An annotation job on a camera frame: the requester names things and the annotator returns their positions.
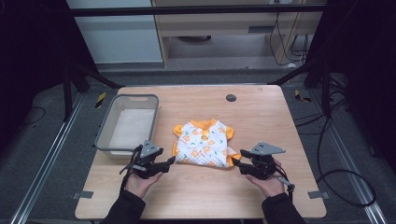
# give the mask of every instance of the wooden table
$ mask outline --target wooden table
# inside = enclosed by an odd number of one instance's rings
[[[282,90],[278,86],[160,86],[122,88],[119,93],[153,93],[160,99],[158,125],[153,142],[163,147],[156,162],[171,157],[177,137],[173,128],[191,119],[218,119],[234,128],[229,147],[251,149],[263,141],[286,149],[274,157],[282,162],[290,182],[296,185],[294,204],[303,217],[324,217],[322,199],[310,199],[318,190],[303,146],[295,129]],[[234,94],[235,102],[226,96]],[[104,218],[116,201],[127,160],[110,159],[97,151],[84,190],[90,199],[80,198],[76,217]],[[237,167],[216,169],[173,164],[170,172],[152,186],[145,197],[143,219],[166,218],[263,218],[259,189],[240,175]]]

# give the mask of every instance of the black jacket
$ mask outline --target black jacket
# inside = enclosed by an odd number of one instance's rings
[[[146,203],[129,191],[124,191],[111,206],[101,224],[135,224],[139,222]],[[304,224],[286,193],[270,197],[262,202],[262,211],[268,224]]]

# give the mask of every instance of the gray basket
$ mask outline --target gray basket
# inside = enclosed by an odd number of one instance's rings
[[[96,147],[111,158],[130,158],[146,139],[153,142],[158,105],[154,94],[115,96],[96,137]]]

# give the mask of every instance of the person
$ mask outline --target person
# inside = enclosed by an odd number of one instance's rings
[[[158,173],[149,179],[142,179],[137,174],[131,174],[125,185],[125,190],[114,202],[108,215],[101,224],[135,224],[142,216],[146,203],[143,201],[149,188],[163,175]],[[246,175],[248,181],[259,187],[265,200],[262,211],[268,224],[304,224],[305,221],[290,201],[285,187],[278,180],[278,172],[266,180],[260,180],[252,175]]]

